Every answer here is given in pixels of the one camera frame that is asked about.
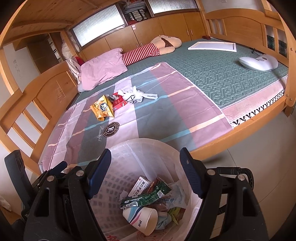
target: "frosted glass window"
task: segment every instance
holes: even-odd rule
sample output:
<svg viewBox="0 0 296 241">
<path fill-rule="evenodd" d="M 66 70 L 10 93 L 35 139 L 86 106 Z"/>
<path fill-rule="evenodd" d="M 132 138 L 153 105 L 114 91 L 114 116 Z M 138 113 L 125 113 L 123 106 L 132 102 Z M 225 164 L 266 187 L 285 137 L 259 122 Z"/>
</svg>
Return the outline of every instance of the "frosted glass window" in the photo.
<svg viewBox="0 0 296 241">
<path fill-rule="evenodd" d="M 124 21 L 115 5 L 112 5 L 87 18 L 73 28 L 80 44 L 84 46 L 102 34 L 124 25 Z"/>
<path fill-rule="evenodd" d="M 198 9 L 195 0 L 147 0 L 154 14 L 182 9 Z"/>
</svg>

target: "bed post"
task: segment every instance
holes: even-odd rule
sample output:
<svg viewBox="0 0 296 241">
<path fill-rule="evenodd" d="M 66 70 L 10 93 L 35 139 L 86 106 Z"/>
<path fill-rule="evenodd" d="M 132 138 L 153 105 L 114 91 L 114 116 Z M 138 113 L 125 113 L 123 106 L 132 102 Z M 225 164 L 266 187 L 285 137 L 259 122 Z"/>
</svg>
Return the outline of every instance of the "bed post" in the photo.
<svg viewBox="0 0 296 241">
<path fill-rule="evenodd" d="M 286 90 L 284 96 L 286 97 L 287 107 L 285 109 L 286 116 L 289 116 L 296 101 L 296 41 L 285 21 L 281 18 L 283 23 L 286 38 L 287 38 L 287 55 L 289 56 L 289 70 Z"/>
<path fill-rule="evenodd" d="M 202 17 L 202 22 L 205 27 L 205 33 L 206 35 L 210 36 L 210 33 L 211 33 L 210 24 L 209 24 L 209 21 L 205 19 L 205 8 L 203 6 L 202 0 L 195 0 L 195 1 L 200 11 L 200 16 Z"/>
</svg>

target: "bed rail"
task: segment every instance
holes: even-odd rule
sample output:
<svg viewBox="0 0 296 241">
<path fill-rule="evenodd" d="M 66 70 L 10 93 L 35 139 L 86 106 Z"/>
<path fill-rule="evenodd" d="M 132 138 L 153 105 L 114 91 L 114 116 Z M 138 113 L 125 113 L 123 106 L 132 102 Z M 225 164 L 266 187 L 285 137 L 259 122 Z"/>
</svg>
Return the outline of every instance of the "bed rail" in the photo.
<svg viewBox="0 0 296 241">
<path fill-rule="evenodd" d="M 30 157 L 22 151 L 25 166 L 32 172 L 40 174 L 38 161 L 46 142 L 59 118 L 77 93 L 77 82 L 70 73 L 67 62 L 62 62 L 45 71 L 31 81 L 23 92 L 17 89 L 0 108 L 0 142 L 9 152 L 20 149 L 7 135 L 8 131 L 13 128 L 33 149 Z M 32 101 L 48 120 L 44 129 L 26 110 Z M 41 134 L 36 143 L 17 125 L 16 120 L 21 113 Z"/>
</svg>

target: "white electronic device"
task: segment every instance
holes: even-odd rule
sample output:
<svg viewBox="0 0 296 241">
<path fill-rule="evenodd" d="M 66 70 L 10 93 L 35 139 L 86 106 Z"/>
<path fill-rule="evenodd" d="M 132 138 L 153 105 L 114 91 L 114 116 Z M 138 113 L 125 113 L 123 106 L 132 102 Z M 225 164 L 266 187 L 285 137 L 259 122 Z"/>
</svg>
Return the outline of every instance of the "white electronic device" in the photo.
<svg viewBox="0 0 296 241">
<path fill-rule="evenodd" d="M 254 72 L 271 71 L 279 65 L 277 59 L 268 54 L 263 54 L 257 58 L 240 57 L 239 62 L 248 70 Z"/>
</svg>

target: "red tissue box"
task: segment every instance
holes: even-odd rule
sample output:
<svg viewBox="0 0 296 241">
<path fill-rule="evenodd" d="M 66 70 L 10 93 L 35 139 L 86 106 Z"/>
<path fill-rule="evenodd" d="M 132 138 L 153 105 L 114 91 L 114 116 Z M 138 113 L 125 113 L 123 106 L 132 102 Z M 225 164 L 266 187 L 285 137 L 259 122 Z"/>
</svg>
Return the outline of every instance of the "red tissue box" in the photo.
<svg viewBox="0 0 296 241">
<path fill-rule="evenodd" d="M 118 110 L 120 107 L 122 107 L 128 103 L 126 100 L 124 100 L 122 98 L 121 95 L 118 95 L 118 92 L 114 93 L 113 95 L 115 95 L 116 97 L 119 97 L 117 100 L 113 101 L 113 110 L 114 111 Z"/>
</svg>

